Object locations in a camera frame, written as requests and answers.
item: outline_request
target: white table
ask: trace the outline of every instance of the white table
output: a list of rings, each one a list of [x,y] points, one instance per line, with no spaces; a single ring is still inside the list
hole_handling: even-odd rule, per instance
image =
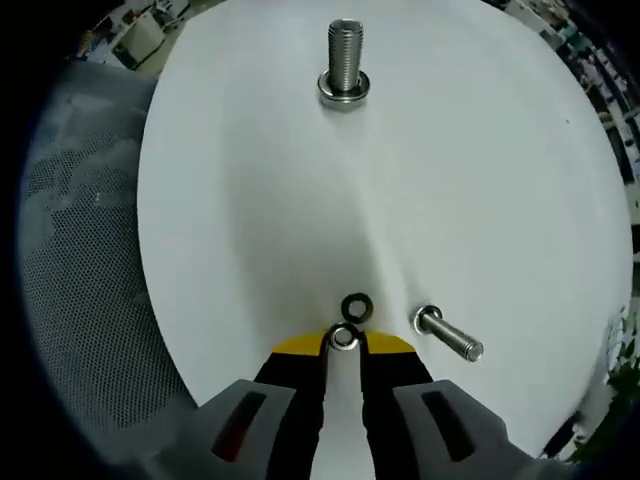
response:
[[[340,17],[364,23],[372,81],[348,115],[316,99]],[[147,285],[199,404],[364,291],[371,328],[537,454],[629,302],[629,214],[598,117],[541,38],[481,2],[215,7],[178,39],[141,155]],[[412,331],[425,301],[484,342],[478,363]],[[357,369],[332,354],[315,478],[372,478]]]

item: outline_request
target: upright bolt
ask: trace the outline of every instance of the upright bolt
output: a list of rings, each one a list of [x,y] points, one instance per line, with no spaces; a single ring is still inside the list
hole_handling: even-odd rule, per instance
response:
[[[329,69],[318,78],[321,103],[343,112],[362,105],[371,88],[360,70],[364,27],[355,20],[335,20],[329,25]]]
[[[334,20],[329,25],[329,85],[347,93],[358,84],[364,27],[355,20]]]
[[[432,333],[468,362],[475,362],[484,353],[484,346],[475,338],[442,319],[442,311],[435,305],[420,307],[411,319],[420,335]]]

